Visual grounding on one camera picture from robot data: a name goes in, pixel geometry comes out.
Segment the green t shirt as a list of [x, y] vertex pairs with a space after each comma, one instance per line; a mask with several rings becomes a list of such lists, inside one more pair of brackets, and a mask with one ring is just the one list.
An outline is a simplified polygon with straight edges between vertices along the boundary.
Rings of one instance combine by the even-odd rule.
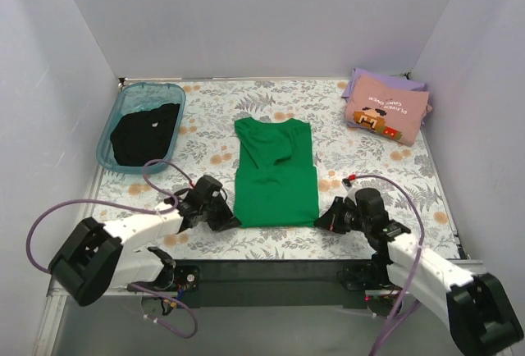
[[240, 161], [234, 214], [242, 228], [311, 227], [319, 217], [311, 126], [290, 118], [235, 122]]

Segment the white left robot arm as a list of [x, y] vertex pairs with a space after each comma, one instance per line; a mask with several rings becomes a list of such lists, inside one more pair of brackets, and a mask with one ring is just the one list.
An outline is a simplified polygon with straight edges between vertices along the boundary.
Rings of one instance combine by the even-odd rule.
[[220, 232], [241, 225], [228, 207], [222, 184], [202, 176], [195, 187], [164, 199], [152, 211], [115, 221], [87, 217], [77, 224], [52, 258], [48, 270], [80, 306], [108, 289], [143, 286], [153, 291], [187, 290], [196, 271], [181, 273], [176, 260], [153, 241], [206, 223]]

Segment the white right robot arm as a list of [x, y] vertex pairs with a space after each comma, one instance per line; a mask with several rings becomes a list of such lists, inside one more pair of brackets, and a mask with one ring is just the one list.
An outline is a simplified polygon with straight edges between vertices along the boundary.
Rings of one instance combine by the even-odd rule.
[[524, 331], [500, 281], [419, 245], [407, 226], [389, 217], [376, 189], [360, 189], [351, 199], [336, 197], [314, 225], [337, 234], [363, 233], [375, 251], [373, 281], [400, 287], [432, 311], [462, 354], [495, 355], [523, 340]]

